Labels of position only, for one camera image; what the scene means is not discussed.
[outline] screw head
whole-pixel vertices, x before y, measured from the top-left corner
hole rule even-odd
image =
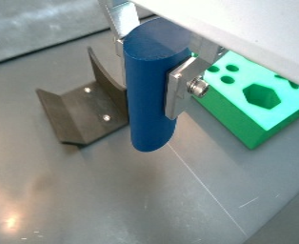
[[[109,122],[109,121],[112,120],[112,117],[111,117],[108,114],[104,114],[104,115],[103,115],[103,120],[104,120],[105,122]]]
[[[85,89],[84,89],[84,92],[85,92],[85,93],[91,93],[91,92],[92,92],[92,89],[91,89],[91,88],[85,88]]]

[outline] hex bolt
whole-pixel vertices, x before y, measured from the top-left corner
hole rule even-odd
[[[199,98],[204,97],[208,91],[208,87],[208,83],[204,80],[201,80],[200,77],[196,77],[192,81],[187,82],[188,92]]]

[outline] gray floor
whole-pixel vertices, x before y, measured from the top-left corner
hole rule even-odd
[[[245,244],[264,243],[299,243],[299,195],[245,242]]]
[[[0,0],[0,61],[107,28],[96,0]]]
[[[129,128],[79,149],[57,142],[36,88],[93,79],[104,32],[0,65],[0,244],[240,244],[299,193],[299,120],[249,151],[192,101],[169,144],[136,152]]]

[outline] green block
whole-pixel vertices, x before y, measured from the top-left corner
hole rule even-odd
[[[204,74],[196,98],[249,149],[299,118],[299,85],[233,52]]]

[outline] hexagonal hole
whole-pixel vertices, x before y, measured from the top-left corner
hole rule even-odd
[[[261,85],[253,84],[243,90],[245,99],[251,104],[255,104],[268,110],[273,109],[281,100],[276,92]]]

